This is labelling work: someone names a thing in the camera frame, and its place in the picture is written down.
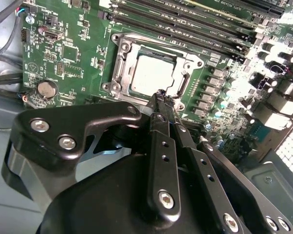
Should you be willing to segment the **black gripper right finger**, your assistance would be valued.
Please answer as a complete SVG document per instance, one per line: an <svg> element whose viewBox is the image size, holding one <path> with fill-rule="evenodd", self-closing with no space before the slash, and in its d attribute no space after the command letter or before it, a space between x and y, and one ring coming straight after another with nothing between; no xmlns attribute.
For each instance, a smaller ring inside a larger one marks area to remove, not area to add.
<svg viewBox="0 0 293 234"><path fill-rule="evenodd" d="M203 139L198 146L180 123L174 98L165 98L180 161L198 181L217 234L293 234L293 225L218 149Z"/></svg>

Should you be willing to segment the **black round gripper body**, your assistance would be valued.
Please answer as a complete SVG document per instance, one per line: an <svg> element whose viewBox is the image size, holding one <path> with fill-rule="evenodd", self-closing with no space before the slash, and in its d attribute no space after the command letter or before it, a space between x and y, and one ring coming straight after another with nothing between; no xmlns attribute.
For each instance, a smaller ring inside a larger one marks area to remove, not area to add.
<svg viewBox="0 0 293 234"><path fill-rule="evenodd" d="M173 223L152 219L146 197L149 159L133 151L61 192L48 207L42 234L216 234L202 188L186 165L175 141L180 217Z"/></svg>

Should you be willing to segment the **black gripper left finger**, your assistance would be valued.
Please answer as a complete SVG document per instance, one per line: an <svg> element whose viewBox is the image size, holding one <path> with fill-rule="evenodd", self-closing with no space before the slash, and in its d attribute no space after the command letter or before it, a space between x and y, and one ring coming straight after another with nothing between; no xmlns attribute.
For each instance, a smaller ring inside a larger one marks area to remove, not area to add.
<svg viewBox="0 0 293 234"><path fill-rule="evenodd" d="M147 214L173 223L181 213L175 141L170 136L174 99L157 91L146 106L121 102L28 110L13 122L3 163L5 182L45 214L53 200L76 183L88 150L130 148L149 159Z"/></svg>

